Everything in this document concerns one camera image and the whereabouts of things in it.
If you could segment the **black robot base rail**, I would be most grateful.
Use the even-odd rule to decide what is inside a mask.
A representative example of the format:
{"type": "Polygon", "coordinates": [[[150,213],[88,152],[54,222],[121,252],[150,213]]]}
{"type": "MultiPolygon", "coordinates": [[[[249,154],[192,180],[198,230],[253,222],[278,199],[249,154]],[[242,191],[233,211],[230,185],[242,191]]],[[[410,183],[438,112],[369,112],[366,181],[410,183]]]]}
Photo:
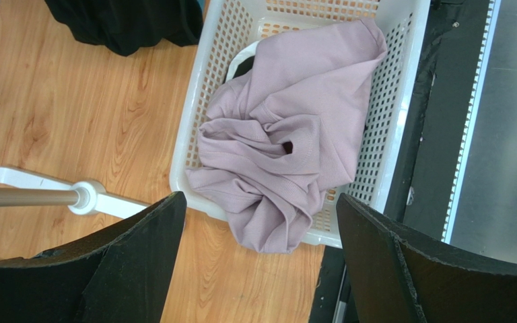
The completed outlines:
{"type": "Polygon", "coordinates": [[[499,1],[431,1],[382,212],[449,242],[499,1]]]}

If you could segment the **pink lilac tank top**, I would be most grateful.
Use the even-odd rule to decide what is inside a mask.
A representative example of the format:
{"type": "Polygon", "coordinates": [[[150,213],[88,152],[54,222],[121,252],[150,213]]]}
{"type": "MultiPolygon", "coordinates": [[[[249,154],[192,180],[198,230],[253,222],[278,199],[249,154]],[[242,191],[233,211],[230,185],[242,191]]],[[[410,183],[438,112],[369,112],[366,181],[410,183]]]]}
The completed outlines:
{"type": "Polygon", "coordinates": [[[236,241],[290,253],[326,191],[355,178],[372,74],[387,55],[366,18],[261,40],[252,69],[219,87],[197,131],[191,189],[226,213],[236,241]]]}

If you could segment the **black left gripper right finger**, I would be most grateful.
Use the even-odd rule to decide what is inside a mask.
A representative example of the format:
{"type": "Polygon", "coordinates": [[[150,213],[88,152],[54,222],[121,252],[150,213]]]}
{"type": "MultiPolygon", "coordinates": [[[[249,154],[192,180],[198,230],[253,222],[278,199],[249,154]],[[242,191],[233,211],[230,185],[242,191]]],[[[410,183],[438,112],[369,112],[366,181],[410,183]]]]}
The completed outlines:
{"type": "Polygon", "coordinates": [[[517,264],[435,240],[347,194],[336,210],[361,322],[517,322],[517,264]]]}

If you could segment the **black white striped tank top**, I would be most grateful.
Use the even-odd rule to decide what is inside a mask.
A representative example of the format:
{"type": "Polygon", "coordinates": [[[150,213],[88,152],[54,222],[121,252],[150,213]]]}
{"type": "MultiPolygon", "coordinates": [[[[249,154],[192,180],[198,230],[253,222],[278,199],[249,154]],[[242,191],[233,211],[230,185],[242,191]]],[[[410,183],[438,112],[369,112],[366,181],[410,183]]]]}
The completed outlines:
{"type": "Polygon", "coordinates": [[[259,41],[253,42],[235,55],[228,67],[227,74],[223,81],[224,83],[233,78],[242,76],[252,69],[258,44],[259,41]]]}

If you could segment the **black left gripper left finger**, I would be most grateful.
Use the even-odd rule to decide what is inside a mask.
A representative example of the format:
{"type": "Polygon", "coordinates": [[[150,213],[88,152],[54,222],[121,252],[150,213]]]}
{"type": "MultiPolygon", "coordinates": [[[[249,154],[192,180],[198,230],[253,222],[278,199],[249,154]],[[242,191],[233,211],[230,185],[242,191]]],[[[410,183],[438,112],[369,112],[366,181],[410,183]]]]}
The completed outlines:
{"type": "Polygon", "coordinates": [[[84,238],[0,260],[0,322],[159,322],[185,215],[173,192],[84,238]]]}

